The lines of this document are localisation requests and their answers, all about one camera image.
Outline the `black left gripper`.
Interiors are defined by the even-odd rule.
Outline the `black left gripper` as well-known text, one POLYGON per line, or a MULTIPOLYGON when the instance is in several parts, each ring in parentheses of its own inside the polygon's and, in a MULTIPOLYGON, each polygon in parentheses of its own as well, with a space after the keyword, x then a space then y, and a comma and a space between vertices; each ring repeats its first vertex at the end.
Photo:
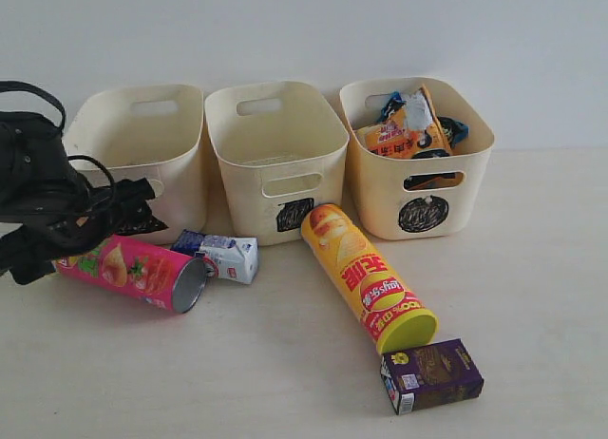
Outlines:
POLYGON ((1 273, 27 285, 54 271, 59 258, 82 255, 112 235, 146 235, 168 228, 148 202, 155 193, 146 179, 93 187, 75 199, 46 192, 1 206, 1 221, 18 228, 1 237, 1 273))

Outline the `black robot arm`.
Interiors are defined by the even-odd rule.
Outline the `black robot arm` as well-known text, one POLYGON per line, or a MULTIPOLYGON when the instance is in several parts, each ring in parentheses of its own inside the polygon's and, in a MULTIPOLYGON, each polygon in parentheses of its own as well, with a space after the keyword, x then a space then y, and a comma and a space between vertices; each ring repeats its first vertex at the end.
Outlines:
POLYGON ((108 237, 166 229, 149 206, 147 179, 94 186, 72 167, 61 131, 33 112, 1 115, 1 221, 17 229, 1 238, 1 271, 20 285, 53 273, 59 258, 79 256, 108 237))

